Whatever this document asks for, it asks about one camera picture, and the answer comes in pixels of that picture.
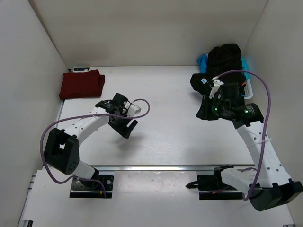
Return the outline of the dark red t shirt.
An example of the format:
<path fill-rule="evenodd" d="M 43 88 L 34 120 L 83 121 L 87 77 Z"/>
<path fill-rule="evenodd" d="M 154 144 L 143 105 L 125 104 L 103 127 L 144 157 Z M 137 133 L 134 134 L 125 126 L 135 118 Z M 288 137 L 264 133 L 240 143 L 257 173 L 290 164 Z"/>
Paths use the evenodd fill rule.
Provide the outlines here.
<path fill-rule="evenodd" d="M 101 97 L 104 84 L 105 75 L 100 74 L 99 70 L 67 72 L 63 74 L 59 98 L 65 100 Z"/>

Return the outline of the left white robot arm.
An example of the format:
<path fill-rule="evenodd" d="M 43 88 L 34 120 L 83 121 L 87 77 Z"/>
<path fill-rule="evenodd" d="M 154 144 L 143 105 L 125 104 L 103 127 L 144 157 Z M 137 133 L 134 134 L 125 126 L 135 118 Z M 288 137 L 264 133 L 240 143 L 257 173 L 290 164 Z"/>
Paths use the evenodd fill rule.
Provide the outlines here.
<path fill-rule="evenodd" d="M 132 117 L 140 111 L 139 106 L 120 93 L 111 100 L 98 102 L 87 117 L 80 118 L 67 128 L 54 128 L 49 132 L 44 150 L 46 163 L 65 175 L 79 178 L 88 189 L 96 189 L 99 172 L 80 160 L 80 145 L 104 125 L 111 126 L 123 138 L 129 138 L 138 123 Z"/>

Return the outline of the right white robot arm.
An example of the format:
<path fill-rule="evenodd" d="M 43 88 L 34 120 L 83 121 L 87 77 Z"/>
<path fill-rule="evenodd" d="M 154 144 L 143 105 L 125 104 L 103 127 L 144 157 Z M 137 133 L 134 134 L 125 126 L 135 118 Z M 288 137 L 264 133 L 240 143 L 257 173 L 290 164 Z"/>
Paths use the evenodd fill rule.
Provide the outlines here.
<path fill-rule="evenodd" d="M 292 180 L 271 144 L 266 132 L 268 118 L 256 104 L 244 103 L 236 83 L 224 84 L 216 79 L 207 101 L 215 117 L 233 123 L 256 167 L 254 171 L 237 170 L 231 165 L 216 167 L 216 188 L 235 188 L 257 211 L 288 204 L 302 193 L 302 183 Z"/>

